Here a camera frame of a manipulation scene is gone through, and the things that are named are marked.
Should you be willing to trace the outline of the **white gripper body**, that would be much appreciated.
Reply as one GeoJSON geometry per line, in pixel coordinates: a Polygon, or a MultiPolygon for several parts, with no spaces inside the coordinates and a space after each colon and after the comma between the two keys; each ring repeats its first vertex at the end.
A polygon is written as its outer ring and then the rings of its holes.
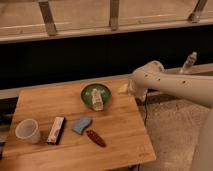
{"type": "Polygon", "coordinates": [[[144,101],[146,99],[147,89],[139,86],[135,81],[130,79],[128,82],[128,93],[144,101]]]}

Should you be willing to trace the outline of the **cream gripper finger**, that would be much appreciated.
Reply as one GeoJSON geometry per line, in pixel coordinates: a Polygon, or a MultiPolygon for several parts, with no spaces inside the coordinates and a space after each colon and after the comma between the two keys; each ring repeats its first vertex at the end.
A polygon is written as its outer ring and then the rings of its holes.
{"type": "Polygon", "coordinates": [[[118,90],[119,94],[127,94],[128,93],[128,85],[124,84],[123,86],[121,86],[118,90]]]}

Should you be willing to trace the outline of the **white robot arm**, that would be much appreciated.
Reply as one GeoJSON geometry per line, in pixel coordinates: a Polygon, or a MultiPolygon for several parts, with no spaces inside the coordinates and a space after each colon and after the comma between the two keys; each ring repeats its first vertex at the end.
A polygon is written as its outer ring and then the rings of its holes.
{"type": "Polygon", "coordinates": [[[142,98],[148,89],[209,108],[199,133],[190,171],[213,171],[213,76],[170,74],[159,61],[135,69],[118,92],[142,98]]]}

